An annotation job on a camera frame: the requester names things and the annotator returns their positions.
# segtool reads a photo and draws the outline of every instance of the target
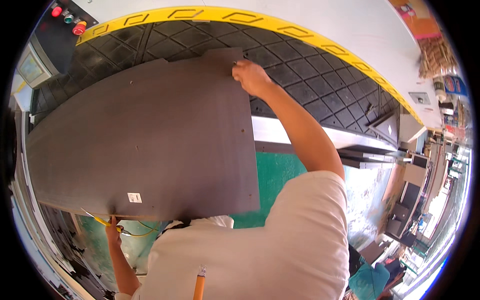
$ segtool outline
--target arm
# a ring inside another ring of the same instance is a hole
[[[128,264],[120,248],[120,233],[117,231],[117,219],[115,216],[111,220],[112,225],[105,227],[108,240],[108,250],[112,259],[113,273],[117,280],[119,292],[133,296],[133,293],[140,287],[140,282],[135,272]]]
[[[233,67],[232,75],[240,81],[244,90],[265,101],[273,110],[307,171],[332,171],[345,180],[340,156],[323,128],[280,86],[274,84],[262,67],[240,60]]]

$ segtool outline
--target emergency stop button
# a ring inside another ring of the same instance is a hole
[[[85,21],[80,21],[77,23],[77,25],[75,25],[75,27],[72,29],[72,32],[74,35],[81,35],[85,32],[86,30],[86,27],[87,27],[87,22]]]

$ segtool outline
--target barcode label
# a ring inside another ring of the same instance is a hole
[[[128,200],[130,200],[130,202],[142,203],[142,198],[140,197],[140,193],[128,192],[127,195],[128,195]]]

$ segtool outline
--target yellow safety strip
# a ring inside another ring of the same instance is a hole
[[[323,49],[341,60],[348,62],[375,80],[385,91],[389,92],[400,102],[418,123],[423,125],[417,113],[401,94],[383,76],[355,54],[312,30],[257,12],[212,6],[165,7],[145,12],[137,12],[89,28],[84,34],[78,37],[77,45],[125,27],[178,20],[218,21],[244,24],[291,36]]]

